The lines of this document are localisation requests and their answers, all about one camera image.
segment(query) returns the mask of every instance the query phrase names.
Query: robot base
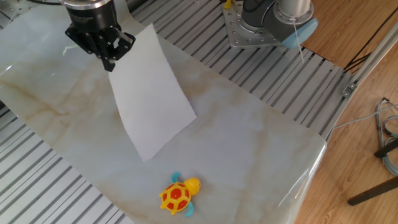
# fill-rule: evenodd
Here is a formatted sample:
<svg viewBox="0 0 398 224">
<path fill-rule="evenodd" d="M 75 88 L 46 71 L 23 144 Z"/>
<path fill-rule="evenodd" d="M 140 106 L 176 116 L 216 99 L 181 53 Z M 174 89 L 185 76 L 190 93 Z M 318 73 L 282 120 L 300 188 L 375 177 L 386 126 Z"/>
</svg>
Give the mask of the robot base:
<svg viewBox="0 0 398 224">
<path fill-rule="evenodd" d="M 231 9 L 223 7 L 228 39 L 233 49 L 273 47 L 282 45 L 264 28 L 252 27 L 242 19 L 241 1 L 234 1 Z"/>
</svg>

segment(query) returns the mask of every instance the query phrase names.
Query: table leg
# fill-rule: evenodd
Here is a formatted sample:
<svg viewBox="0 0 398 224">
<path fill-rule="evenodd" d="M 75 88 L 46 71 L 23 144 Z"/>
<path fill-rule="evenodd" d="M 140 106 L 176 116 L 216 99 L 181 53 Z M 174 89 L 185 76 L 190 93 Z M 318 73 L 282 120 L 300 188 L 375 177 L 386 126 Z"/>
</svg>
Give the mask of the table leg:
<svg viewBox="0 0 398 224">
<path fill-rule="evenodd" d="M 361 202 L 374 198 L 380 194 L 386 193 L 392 189 L 398 187 L 398 177 L 387 180 L 386 182 L 379 184 L 365 192 L 358 194 L 350 199 L 348 199 L 348 204 L 351 206 L 357 205 Z"/>
</svg>

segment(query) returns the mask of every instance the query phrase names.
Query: white cable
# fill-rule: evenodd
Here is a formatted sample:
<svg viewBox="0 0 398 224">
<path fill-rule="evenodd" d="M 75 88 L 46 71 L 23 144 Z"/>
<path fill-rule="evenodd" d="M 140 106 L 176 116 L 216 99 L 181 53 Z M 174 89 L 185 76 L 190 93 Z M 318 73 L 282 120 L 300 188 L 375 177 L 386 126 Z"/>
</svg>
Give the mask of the white cable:
<svg viewBox="0 0 398 224">
<path fill-rule="evenodd" d="M 381 112 L 380 110 L 381 106 L 384 103 L 387 103 L 387 100 L 382 100 L 379 105 L 377 106 L 376 112 Z M 376 121 L 377 121 L 377 129 L 379 131 L 379 143 L 380 143 L 380 148 L 383 148 L 385 145 L 389 144 L 391 140 L 394 140 L 394 137 L 391 137 L 387 139 L 387 141 L 384 142 L 383 140 L 383 128 L 382 128 L 382 122 L 380 120 L 380 114 L 378 113 L 376 115 Z M 388 153 L 382 158 L 383 164 L 386 167 L 386 169 L 393 175 L 398 176 L 398 166 L 394 164 L 394 162 L 391 161 L 390 157 L 388 156 Z"/>
<path fill-rule="evenodd" d="M 372 116 L 374 116 L 374 115 L 376 115 L 376 114 L 379 114 L 380 112 L 383 112 L 383 111 L 385 111 L 385 110 L 388 110 L 388 109 L 394 108 L 394 107 L 398 107 L 398 105 L 391 105 L 391 106 L 388 106 L 388 107 L 386 107 L 386 108 L 383 108 L 383 109 L 381 109 L 381 110 L 379 110 L 379 111 L 376 111 L 376 112 L 374 112 L 373 114 L 369 114 L 369 115 L 367 115 L 367 116 L 365 116 L 365 117 L 363 117 L 363 118 L 358 118 L 358 119 L 355 119 L 355 120 L 352 120 L 352 121 L 348 121 L 347 123 L 344 123 L 344 124 L 341 124 L 341 125 L 339 125 L 339 126 L 336 126 L 335 129 L 341 128 L 341 127 L 343 127 L 343 126 L 346 126 L 347 124 L 351 124 L 351 123 L 354 123 L 354 122 L 357 122 L 357 121 L 362 121 L 362 120 L 364 120 L 364 119 L 371 118 Z"/>
<path fill-rule="evenodd" d="M 299 41 L 299 34 L 297 33 L 297 29 L 296 29 L 296 23 L 294 22 L 295 19 L 293 19 L 293 26 L 294 26 L 294 32 L 296 33 L 296 41 L 297 41 L 297 45 L 298 45 L 298 49 L 300 51 L 300 55 L 301 55 L 301 61 L 304 63 L 304 56 L 303 56 L 303 52 L 301 51 L 301 46 L 300 46 L 300 41 Z"/>
</svg>

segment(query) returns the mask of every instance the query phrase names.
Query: white paper sheet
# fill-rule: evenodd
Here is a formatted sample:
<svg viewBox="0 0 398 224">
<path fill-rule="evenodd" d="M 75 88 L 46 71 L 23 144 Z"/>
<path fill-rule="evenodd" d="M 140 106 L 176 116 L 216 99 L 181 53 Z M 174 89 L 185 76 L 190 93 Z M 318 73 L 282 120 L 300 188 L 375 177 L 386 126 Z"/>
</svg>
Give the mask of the white paper sheet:
<svg viewBox="0 0 398 224">
<path fill-rule="evenodd" d="M 153 25 L 109 74 L 124 129 L 143 161 L 195 118 L 160 47 Z"/>
</svg>

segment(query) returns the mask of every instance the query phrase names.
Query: toy turtle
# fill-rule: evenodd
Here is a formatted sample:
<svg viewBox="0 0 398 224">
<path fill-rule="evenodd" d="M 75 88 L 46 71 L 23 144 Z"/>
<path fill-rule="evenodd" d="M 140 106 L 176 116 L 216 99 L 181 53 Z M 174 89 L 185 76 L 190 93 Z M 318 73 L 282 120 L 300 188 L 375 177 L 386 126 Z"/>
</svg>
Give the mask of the toy turtle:
<svg viewBox="0 0 398 224">
<path fill-rule="evenodd" d="M 177 182 L 179 172 L 172 175 L 172 184 L 159 195 L 162 198 L 161 209 L 167 209 L 172 212 L 172 215 L 188 207 L 185 217 L 190 217 L 193 214 L 193 205 L 191 196 L 196 195 L 200 190 L 200 180 L 196 177 L 191 177 L 184 183 Z"/>
</svg>

